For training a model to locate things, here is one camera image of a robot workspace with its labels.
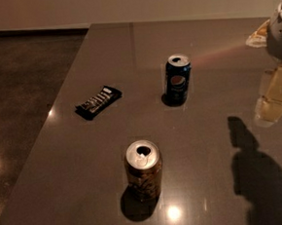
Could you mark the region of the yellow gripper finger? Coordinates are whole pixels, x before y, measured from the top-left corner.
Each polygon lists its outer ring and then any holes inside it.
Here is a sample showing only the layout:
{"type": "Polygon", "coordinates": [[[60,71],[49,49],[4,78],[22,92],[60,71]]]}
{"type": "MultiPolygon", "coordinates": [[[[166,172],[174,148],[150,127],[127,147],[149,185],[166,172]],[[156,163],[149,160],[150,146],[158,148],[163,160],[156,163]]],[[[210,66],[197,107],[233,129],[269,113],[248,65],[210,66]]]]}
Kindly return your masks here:
{"type": "Polygon", "coordinates": [[[253,48],[262,48],[267,46],[267,31],[269,19],[264,21],[250,36],[246,39],[246,45],[253,48]]]}
{"type": "Polygon", "coordinates": [[[260,84],[260,97],[255,107],[259,127],[271,127],[282,117],[282,63],[266,70],[260,84]]]}

